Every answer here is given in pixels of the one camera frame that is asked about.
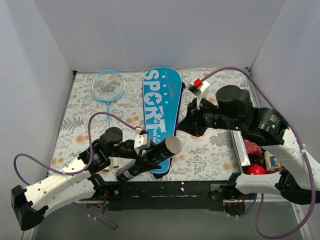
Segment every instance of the gray floor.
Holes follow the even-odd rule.
[[[95,240],[95,239],[264,239],[256,233],[255,217],[258,206],[244,218],[235,220],[208,214],[205,210],[126,210],[107,212],[116,219],[119,228],[114,231],[100,222],[88,218],[84,210],[75,205],[63,207],[35,229],[33,240]],[[297,222],[288,202],[264,204],[260,229],[269,235],[282,234]],[[285,238],[300,240],[300,232]]]

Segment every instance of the cable clip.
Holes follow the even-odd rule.
[[[305,150],[306,145],[304,143],[302,143],[303,149],[300,150],[300,158],[302,158],[302,156],[307,152]]]
[[[74,187],[74,184],[69,180],[66,172],[64,171],[64,169],[61,169],[62,175],[66,178],[66,180],[70,183],[71,187]]]

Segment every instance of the red ball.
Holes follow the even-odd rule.
[[[266,170],[262,167],[262,166],[259,166],[259,165],[251,165],[249,168],[248,168],[248,171],[246,172],[246,174],[254,174],[254,175],[259,175],[259,174],[267,174]]]

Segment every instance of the white bracket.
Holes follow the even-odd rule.
[[[264,193],[281,195],[280,191],[275,187],[280,178],[280,172],[262,175],[242,173],[236,179],[235,188],[242,194]]]
[[[195,78],[193,81],[191,81],[189,83],[189,85],[187,86],[187,89],[190,92],[192,92],[195,97],[197,97],[197,99],[196,99],[196,108],[199,110],[200,109],[201,100],[207,98],[207,95],[208,95],[208,92],[209,92],[210,83],[207,82],[207,81],[203,81],[201,83],[201,85],[196,87],[195,86],[195,82],[198,79],[199,78]]]
[[[134,138],[134,150],[136,154],[139,153],[140,150],[148,149],[151,145],[151,139],[148,134],[136,135]]]

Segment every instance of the badminton racket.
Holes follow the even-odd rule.
[[[93,100],[99,103],[106,103],[106,111],[110,113],[110,103],[120,99],[125,93],[126,85],[122,75],[113,70],[102,71],[93,77],[90,85],[90,95]],[[106,128],[110,128],[110,117],[107,115]],[[111,157],[111,165],[118,168],[119,163],[116,158]]]

